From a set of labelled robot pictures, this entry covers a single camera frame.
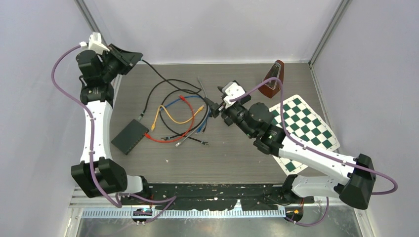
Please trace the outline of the dark grey network switch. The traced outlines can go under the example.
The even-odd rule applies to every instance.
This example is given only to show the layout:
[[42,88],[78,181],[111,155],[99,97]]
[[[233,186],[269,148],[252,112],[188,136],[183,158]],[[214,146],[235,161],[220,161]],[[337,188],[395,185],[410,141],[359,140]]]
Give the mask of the dark grey network switch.
[[149,129],[146,126],[140,121],[133,119],[111,143],[123,154],[128,155],[148,132]]

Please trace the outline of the black power adapter with cord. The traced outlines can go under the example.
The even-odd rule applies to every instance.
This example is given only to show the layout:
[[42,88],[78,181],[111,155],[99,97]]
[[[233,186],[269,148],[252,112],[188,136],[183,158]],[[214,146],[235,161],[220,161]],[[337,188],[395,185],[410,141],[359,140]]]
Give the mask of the black power adapter with cord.
[[217,118],[220,114],[220,108],[222,107],[222,104],[218,104],[210,100],[209,98],[204,98],[205,103],[209,106],[211,117]]

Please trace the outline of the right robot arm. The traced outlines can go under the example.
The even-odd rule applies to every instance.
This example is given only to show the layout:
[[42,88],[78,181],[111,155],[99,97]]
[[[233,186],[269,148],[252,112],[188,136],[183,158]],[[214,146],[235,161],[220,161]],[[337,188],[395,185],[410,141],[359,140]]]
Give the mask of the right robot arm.
[[255,103],[249,109],[241,101],[228,107],[205,98],[213,118],[221,116],[230,126],[237,125],[254,146],[267,155],[287,158],[310,166],[323,176],[290,175],[282,185],[282,196],[287,202],[296,202],[309,196],[338,198],[343,203],[361,210],[369,206],[376,181],[372,159],[359,154],[345,156],[324,150],[272,124],[274,115],[264,103]]

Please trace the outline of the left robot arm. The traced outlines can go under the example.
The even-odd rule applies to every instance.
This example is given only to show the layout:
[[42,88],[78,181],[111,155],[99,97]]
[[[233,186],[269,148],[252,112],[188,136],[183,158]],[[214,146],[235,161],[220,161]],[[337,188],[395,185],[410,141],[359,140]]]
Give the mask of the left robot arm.
[[152,192],[145,178],[128,175],[112,159],[110,151],[110,120],[114,105],[111,82],[126,75],[141,60],[143,54],[122,50],[113,44],[101,53],[92,48],[76,56],[84,85],[80,99],[85,113],[84,150],[80,163],[71,167],[71,176],[87,197],[103,194],[132,193],[139,204],[147,204]]

